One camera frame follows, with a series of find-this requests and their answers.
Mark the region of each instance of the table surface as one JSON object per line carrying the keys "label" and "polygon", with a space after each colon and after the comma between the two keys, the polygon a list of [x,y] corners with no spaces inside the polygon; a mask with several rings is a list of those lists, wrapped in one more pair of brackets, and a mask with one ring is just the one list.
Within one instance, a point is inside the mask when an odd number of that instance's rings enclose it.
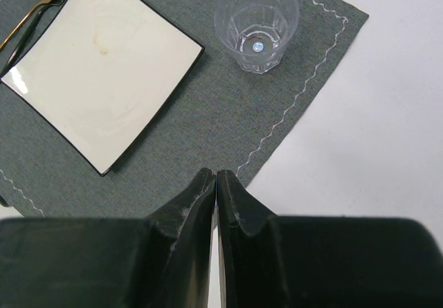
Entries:
{"label": "table surface", "polygon": [[443,247],[442,0],[345,1],[369,20],[248,191],[278,214],[411,217]]}

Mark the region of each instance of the gray fabric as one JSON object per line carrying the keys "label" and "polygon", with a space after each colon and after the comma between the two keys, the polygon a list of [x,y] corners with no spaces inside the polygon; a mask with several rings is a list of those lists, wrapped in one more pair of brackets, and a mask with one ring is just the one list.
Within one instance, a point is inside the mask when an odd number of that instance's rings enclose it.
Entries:
{"label": "gray fabric", "polygon": [[[35,2],[0,1],[0,39]],[[198,39],[206,52],[106,177],[98,176],[6,85],[0,86],[0,170],[14,184],[0,172],[0,194],[23,215],[41,216],[27,200],[32,199],[46,216],[145,216],[173,198],[201,167],[236,172],[273,125],[281,122],[284,110],[306,84],[284,121],[240,168],[239,178],[247,185],[309,106],[368,18],[341,0],[300,0],[299,28],[282,62],[265,75],[253,75],[241,71],[216,38],[216,0],[146,2]],[[55,13],[45,16],[39,32]],[[1,65],[13,46],[0,53]]]}

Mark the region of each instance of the fork handle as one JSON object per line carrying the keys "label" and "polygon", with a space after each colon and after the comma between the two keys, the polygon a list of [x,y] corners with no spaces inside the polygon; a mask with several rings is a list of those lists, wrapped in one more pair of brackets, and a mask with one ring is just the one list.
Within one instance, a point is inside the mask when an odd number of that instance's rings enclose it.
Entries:
{"label": "fork handle", "polygon": [[29,11],[28,14],[26,14],[26,16],[20,21],[20,23],[17,24],[17,26],[15,27],[15,29],[9,34],[9,36],[6,37],[6,39],[3,41],[3,43],[1,43],[0,45],[0,51],[3,50],[3,47],[5,47],[5,45],[11,40],[12,37],[14,37],[14,35],[17,33],[18,30],[20,30],[20,28],[26,23],[26,21],[28,21],[29,17],[34,13],[34,11],[36,11],[38,9],[38,7],[40,7],[41,5],[36,5],[33,9],[31,9]]}
{"label": "fork handle", "polygon": [[26,28],[25,33],[21,36],[19,43],[15,46],[14,51],[8,59],[8,62],[4,66],[2,72],[0,73],[0,77],[5,75],[17,62],[20,54],[23,53],[26,45],[29,43],[29,39],[34,35],[35,29],[42,19],[44,12],[46,12],[49,8],[49,5],[44,6],[34,17],[34,19],[30,22],[29,26]]}

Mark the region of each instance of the square plate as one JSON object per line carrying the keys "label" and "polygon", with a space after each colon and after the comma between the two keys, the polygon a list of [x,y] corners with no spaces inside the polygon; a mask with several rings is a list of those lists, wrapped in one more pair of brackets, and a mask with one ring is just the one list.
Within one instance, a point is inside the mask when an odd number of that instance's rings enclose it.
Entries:
{"label": "square plate", "polygon": [[2,80],[104,175],[203,50],[141,0],[68,0]]}

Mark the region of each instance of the utensil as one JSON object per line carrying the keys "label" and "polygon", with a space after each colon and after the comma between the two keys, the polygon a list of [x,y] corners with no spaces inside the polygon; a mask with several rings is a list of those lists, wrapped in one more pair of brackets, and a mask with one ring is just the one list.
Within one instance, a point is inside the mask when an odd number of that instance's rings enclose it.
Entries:
{"label": "utensil", "polygon": [[0,51],[5,47],[5,45],[11,40],[11,38],[17,33],[17,31],[28,21],[29,17],[42,5],[50,3],[52,0],[41,0],[33,9],[29,11],[28,14],[20,21],[20,23],[15,27],[15,29],[6,37],[4,42],[0,45]]}
{"label": "utensil", "polygon": [[25,49],[26,45],[29,43],[30,38],[33,36],[35,29],[40,22],[40,19],[42,19],[43,14],[50,8],[55,6],[60,6],[62,3],[64,3],[66,0],[52,0],[51,3],[47,3],[42,6],[42,9],[40,9],[37,14],[34,16],[34,19],[30,22],[29,26],[26,28],[25,33],[19,40],[19,43],[15,46],[14,51],[12,52],[11,56],[9,57],[8,62],[4,66],[3,70],[0,72],[0,77],[3,76],[5,73],[7,73],[11,67],[13,67],[19,58],[19,56],[23,53],[23,50]]}
{"label": "utensil", "polygon": [[298,0],[219,0],[214,24],[241,68],[262,74],[280,63],[299,16]]}

